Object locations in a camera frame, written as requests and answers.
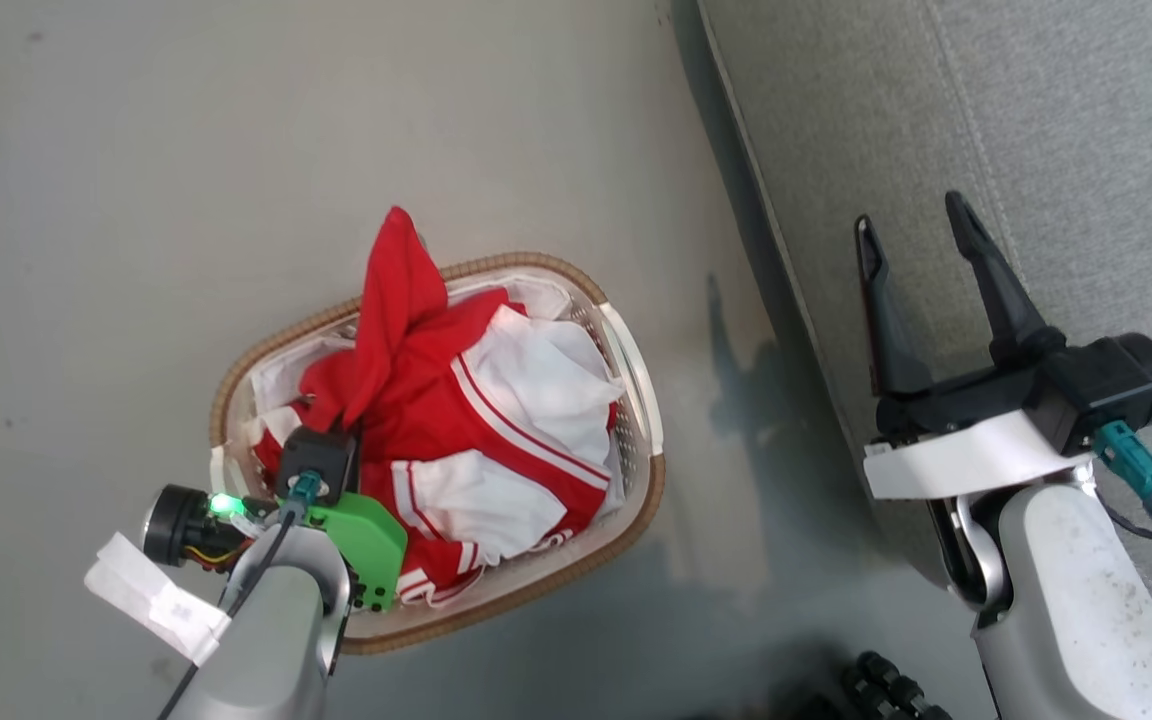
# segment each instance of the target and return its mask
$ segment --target concrete floor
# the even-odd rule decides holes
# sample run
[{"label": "concrete floor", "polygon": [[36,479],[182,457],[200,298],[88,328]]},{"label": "concrete floor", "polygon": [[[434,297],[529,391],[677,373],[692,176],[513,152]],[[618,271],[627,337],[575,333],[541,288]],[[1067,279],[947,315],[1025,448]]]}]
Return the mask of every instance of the concrete floor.
[{"label": "concrete floor", "polygon": [[358,290],[392,204],[440,263],[540,250],[602,285],[652,370],[668,488],[581,583],[343,660],[331,717],[732,717],[865,649],[993,717],[969,615],[870,523],[699,28],[673,15],[0,1],[0,719],[165,702],[183,662],[82,575],[161,484],[204,486],[215,382]]}]

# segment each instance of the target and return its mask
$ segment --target basket handle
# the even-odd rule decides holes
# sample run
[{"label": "basket handle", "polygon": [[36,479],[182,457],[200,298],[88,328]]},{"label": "basket handle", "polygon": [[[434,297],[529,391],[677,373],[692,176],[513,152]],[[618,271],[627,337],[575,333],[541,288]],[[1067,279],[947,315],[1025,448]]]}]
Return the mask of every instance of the basket handle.
[{"label": "basket handle", "polygon": [[660,427],[660,406],[655,400],[655,389],[652,387],[652,376],[649,374],[649,366],[643,361],[639,353],[639,343],[634,341],[630,327],[626,325],[626,319],[621,318],[615,306],[611,302],[604,302],[598,306],[602,311],[605,331],[607,339],[612,342],[611,350],[619,361],[628,366],[628,372],[634,376],[634,382],[628,384],[630,393],[630,406],[634,414],[639,419],[639,427],[646,434],[647,445],[652,446],[652,455],[660,455],[664,452],[664,429]]}]

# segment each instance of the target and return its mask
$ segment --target brown woven rim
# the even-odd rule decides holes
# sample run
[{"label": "brown woven rim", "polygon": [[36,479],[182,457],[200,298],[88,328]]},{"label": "brown woven rim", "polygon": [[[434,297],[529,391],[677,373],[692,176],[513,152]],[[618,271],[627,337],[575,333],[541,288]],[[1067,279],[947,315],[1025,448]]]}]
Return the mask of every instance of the brown woven rim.
[{"label": "brown woven rim", "polygon": [[[541,252],[506,252],[493,255],[490,258],[452,265],[448,268],[440,270],[440,272],[444,274],[444,281],[454,281],[454,279],[461,279],[467,275],[492,272],[492,270],[517,268],[517,266],[550,270],[550,272],[562,275],[568,282],[579,288],[596,305],[607,302],[607,295],[604,295],[602,288],[598,287],[594,281],[591,281],[589,275],[581,272],[579,268],[576,268],[570,263],[559,260],[558,258],[553,258],[553,256]],[[271,336],[256,343],[251,350],[238,357],[237,363],[234,363],[229,367],[229,372],[225,373],[225,378],[220,382],[220,388],[215,392],[215,400],[211,404],[211,422],[209,427],[211,447],[223,445],[225,438],[228,437],[228,433],[225,432],[225,415],[227,415],[230,397],[234,395],[234,388],[238,387],[238,381],[242,381],[242,378],[247,377],[248,370],[251,370],[257,361],[278,350],[279,347],[294,342],[298,338],[304,338],[306,334],[316,333],[320,328],[326,327],[326,325],[339,323],[339,320],[348,318],[349,314],[357,313],[357,297],[356,300],[340,302],[339,305],[328,306],[328,309],[323,310],[320,313],[311,314],[282,332],[271,334]],[[652,518],[655,516],[662,495],[664,455],[657,455],[652,457],[652,469],[650,469],[647,478],[647,493],[639,514],[635,516],[632,523],[628,525],[624,532],[617,536],[616,539],[613,539],[613,541],[604,544],[597,552],[590,553],[589,556],[585,556],[581,561],[568,564],[567,568],[558,573],[545,575],[544,578],[539,578],[525,588],[499,597],[492,602],[477,606],[475,609],[449,615],[446,620],[420,626],[420,628],[402,630],[402,632],[378,635],[378,637],[372,638],[344,638],[342,646],[340,646],[340,652],[349,653],[349,655],[374,655],[376,653],[411,646],[412,644],[434,639],[435,637],[440,637],[440,635],[456,632],[462,628],[480,623],[490,617],[495,617],[502,614],[502,612],[516,609],[516,607],[526,605],[526,602],[531,602],[536,598],[556,591],[556,589],[571,583],[573,579],[579,578],[581,575],[585,575],[594,568],[599,568],[600,564],[605,564],[605,562],[611,561],[630,548],[643,536],[644,530],[649,529],[649,525],[652,524]]]}]

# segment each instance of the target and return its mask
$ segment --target gray sofa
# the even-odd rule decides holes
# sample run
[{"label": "gray sofa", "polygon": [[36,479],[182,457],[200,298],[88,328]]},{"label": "gray sofa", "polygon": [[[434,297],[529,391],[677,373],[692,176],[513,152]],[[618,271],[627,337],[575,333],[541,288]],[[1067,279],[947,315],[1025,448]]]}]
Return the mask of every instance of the gray sofa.
[{"label": "gray sofa", "polygon": [[[1152,336],[1152,3],[745,0],[704,13],[852,450],[876,434],[861,213],[937,377],[988,363],[988,325],[945,214],[952,188],[1073,342]],[[1130,491],[1100,477],[1144,523]],[[923,510],[877,511],[943,582]],[[1126,544],[1152,589],[1152,544]]]}]

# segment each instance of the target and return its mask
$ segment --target green light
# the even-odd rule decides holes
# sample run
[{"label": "green light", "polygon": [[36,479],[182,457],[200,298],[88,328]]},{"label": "green light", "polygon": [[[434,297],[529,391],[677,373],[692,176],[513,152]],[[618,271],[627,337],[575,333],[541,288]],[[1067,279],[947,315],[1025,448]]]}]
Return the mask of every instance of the green light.
[{"label": "green light", "polygon": [[214,515],[229,516],[235,511],[243,511],[243,501],[236,497],[213,495],[211,497],[210,507]]}]

